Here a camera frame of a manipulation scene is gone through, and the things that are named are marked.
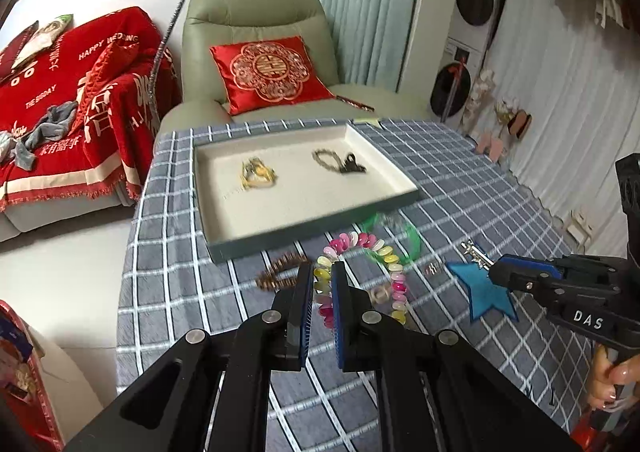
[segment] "blue plaid tablecloth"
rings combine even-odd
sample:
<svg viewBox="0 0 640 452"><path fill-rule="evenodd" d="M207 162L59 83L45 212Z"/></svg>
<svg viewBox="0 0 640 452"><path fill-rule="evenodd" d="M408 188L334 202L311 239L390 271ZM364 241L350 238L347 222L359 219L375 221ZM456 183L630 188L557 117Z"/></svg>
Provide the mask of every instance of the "blue plaid tablecloth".
<svg viewBox="0 0 640 452"><path fill-rule="evenodd" d="M198 212L194 147L229 138L335 125L334 120L272 121L197 128L163 135L132 222L118 309L117 381L122 392L189 329L219 333L270 308L273 294L254 278L284 251L315 260L342 231L215 265ZM382 129L354 127L417 183L421 199L399 215L420 233L421 257L406 272L414 326L435 333L455 329L569 430L580 414L591 342L552 326L528 294L516 293L519 321L490 311L470 323L468 294L447 270L428 276L425 264L464 260L471 238L494 260L504 253L534 258L569 254L570 243L530 191L484 156L474 143L437 123L384 120ZM377 235L405 253L403 233ZM388 280L384 267L363 252L346 259L354 285L370 289ZM380 450L371 373L343 374L334 340L314 311L310 352L300 373L271 378L267 450Z"/></svg>

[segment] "blue star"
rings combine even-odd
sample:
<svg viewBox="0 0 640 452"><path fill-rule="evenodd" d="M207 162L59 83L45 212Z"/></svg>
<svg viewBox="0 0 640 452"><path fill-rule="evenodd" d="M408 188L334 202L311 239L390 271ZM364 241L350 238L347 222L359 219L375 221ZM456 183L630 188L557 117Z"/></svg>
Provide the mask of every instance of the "blue star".
<svg viewBox="0 0 640 452"><path fill-rule="evenodd" d="M511 320L518 321L509 291L491 282L487 270L480 269L476 263L466 262L447 263L447 268L466 286L469 293L469 318L472 322L492 308L501 311Z"/></svg>

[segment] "white curtain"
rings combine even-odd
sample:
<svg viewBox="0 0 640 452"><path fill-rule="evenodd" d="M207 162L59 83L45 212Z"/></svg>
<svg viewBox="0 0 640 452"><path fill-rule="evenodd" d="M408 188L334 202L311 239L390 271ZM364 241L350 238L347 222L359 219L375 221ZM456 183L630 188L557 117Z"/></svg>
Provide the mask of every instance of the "white curtain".
<svg viewBox="0 0 640 452"><path fill-rule="evenodd" d="M414 0L322 0L332 27L341 83L395 91Z"/></svg>
<svg viewBox="0 0 640 452"><path fill-rule="evenodd" d="M626 256L614 162L640 151L640 37L594 23L593 0L506 0L485 67L496 99L519 98L533 120L510 169L563 219L581 208L588 253ZM474 135L497 132L492 107Z"/></svg>

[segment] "fingernail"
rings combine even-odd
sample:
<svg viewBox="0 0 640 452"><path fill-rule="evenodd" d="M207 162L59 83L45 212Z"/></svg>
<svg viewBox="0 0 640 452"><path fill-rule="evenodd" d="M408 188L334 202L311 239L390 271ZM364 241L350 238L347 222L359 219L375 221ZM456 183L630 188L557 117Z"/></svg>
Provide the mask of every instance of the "fingernail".
<svg viewBox="0 0 640 452"><path fill-rule="evenodd" d="M616 367L609 374L609 379L616 385L626 385L626 381L629 377L629 366L622 364Z"/></svg>

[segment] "metal screw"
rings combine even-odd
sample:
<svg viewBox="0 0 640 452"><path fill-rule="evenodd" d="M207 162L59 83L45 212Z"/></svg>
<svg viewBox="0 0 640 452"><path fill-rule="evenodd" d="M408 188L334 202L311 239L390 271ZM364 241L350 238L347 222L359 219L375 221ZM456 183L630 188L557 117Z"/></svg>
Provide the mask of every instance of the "metal screw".
<svg viewBox="0 0 640 452"><path fill-rule="evenodd" d="M382 315L377 311L365 311L362 314L362 321L366 324L377 324L382 320Z"/></svg>
<svg viewBox="0 0 640 452"><path fill-rule="evenodd" d="M262 321L267 324L274 324L281 318L282 315L280 314L280 311L276 311L274 309L270 309L262 313Z"/></svg>
<svg viewBox="0 0 640 452"><path fill-rule="evenodd" d="M458 343L459 337L457 333L446 329L438 335L438 340L446 346L454 346Z"/></svg>
<svg viewBox="0 0 640 452"><path fill-rule="evenodd" d="M206 336L207 334L202 329L192 329L184 338L190 344L199 344L205 339Z"/></svg>

